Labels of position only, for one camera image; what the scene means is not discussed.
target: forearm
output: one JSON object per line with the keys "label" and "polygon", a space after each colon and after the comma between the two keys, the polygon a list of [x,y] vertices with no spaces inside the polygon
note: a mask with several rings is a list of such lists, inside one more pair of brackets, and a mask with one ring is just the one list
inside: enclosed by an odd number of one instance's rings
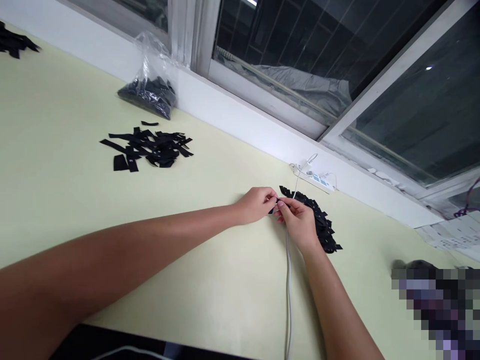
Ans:
{"label": "forearm", "polygon": [[48,354],[78,322],[237,221],[229,205],[132,222],[0,270],[0,345],[16,351],[28,342]]}
{"label": "forearm", "polygon": [[328,359],[383,359],[320,243],[302,254]]}

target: finger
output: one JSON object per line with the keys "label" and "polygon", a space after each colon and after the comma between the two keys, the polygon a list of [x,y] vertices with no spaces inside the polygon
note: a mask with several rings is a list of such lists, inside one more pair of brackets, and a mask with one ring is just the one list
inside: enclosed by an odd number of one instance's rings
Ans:
{"label": "finger", "polygon": [[261,187],[261,194],[262,196],[265,196],[266,198],[278,198],[279,196],[277,195],[277,193],[275,192],[275,190],[273,190],[271,187]]}
{"label": "finger", "polygon": [[276,197],[271,197],[267,202],[265,202],[263,205],[268,208],[268,211],[272,210],[275,207],[275,204],[277,203],[277,198]]}
{"label": "finger", "polygon": [[295,210],[303,210],[306,208],[300,201],[289,198],[289,197],[280,197],[278,200],[282,200],[285,204],[291,206]]}
{"label": "finger", "polygon": [[295,217],[295,215],[293,215],[290,211],[289,207],[282,200],[277,204],[285,221],[289,221],[291,218]]}

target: white cable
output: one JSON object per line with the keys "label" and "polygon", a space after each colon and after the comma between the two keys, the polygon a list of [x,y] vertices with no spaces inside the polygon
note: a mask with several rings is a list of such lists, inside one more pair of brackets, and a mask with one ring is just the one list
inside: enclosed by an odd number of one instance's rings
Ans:
{"label": "white cable", "polygon": [[134,347],[134,346],[122,346],[122,347],[119,347],[115,350],[112,350],[112,351],[109,351],[109,352],[106,352],[100,356],[97,356],[96,358],[92,359],[92,360],[100,360],[100,359],[103,359],[103,358],[107,358],[113,354],[116,354],[116,353],[119,353],[121,351],[124,351],[124,350],[130,350],[134,353],[137,353],[137,354],[144,354],[144,355],[150,355],[151,357],[153,358],[157,358],[157,359],[160,359],[160,360],[172,360],[172,359],[169,359],[168,357],[165,357],[165,356],[162,356],[160,354],[157,354],[156,352],[153,352],[153,351],[148,351],[148,350],[143,350],[143,349],[139,349],[138,347]]}
{"label": "white cable", "polygon": [[[299,185],[300,174],[304,170],[307,164],[311,164],[313,160],[317,157],[317,153],[310,156],[310,158],[306,161],[306,163],[301,167],[300,171],[298,172],[298,176],[296,177],[295,182],[295,190],[293,191],[292,199],[295,199],[295,195],[297,195],[297,186]],[[287,294],[287,302],[288,302],[288,314],[287,314],[287,321],[288,321],[288,341],[286,345],[286,354],[285,360],[290,360],[290,345],[292,343],[292,301],[290,297],[290,274],[292,272],[292,265],[290,263],[290,250],[289,250],[289,231],[285,229],[285,247],[286,247],[286,294]]]}

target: table surface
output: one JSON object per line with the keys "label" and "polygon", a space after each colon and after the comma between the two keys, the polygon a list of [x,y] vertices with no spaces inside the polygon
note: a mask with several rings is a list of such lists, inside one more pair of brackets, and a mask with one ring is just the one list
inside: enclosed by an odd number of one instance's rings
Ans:
{"label": "table surface", "polygon": [[[21,60],[0,53],[0,267],[102,228],[230,204],[253,186],[293,189],[287,164],[176,109],[167,121],[132,106],[116,96],[120,80],[33,39],[40,53],[27,50]],[[155,130],[193,138],[195,155],[180,156],[167,169],[142,159],[139,172],[114,172],[118,153],[99,141],[108,133],[131,132],[141,120],[159,121]],[[298,190],[316,199],[333,222],[344,250],[329,258],[385,358],[435,359],[420,323],[391,289],[390,264],[424,259],[451,268],[454,259],[345,194],[328,195],[302,180]],[[265,217],[215,236],[87,323],[254,359],[281,359],[286,272],[285,228]],[[291,358],[325,358],[295,249],[291,294]]]}

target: plastic bag of black fabric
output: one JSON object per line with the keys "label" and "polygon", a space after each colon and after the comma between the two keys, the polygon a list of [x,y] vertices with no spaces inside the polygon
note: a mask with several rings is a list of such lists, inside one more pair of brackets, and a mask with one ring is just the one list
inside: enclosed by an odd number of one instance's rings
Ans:
{"label": "plastic bag of black fabric", "polygon": [[136,78],[118,90],[120,98],[170,120],[172,108],[177,103],[175,84],[177,62],[168,49],[151,32],[144,31],[135,38],[143,64]]}

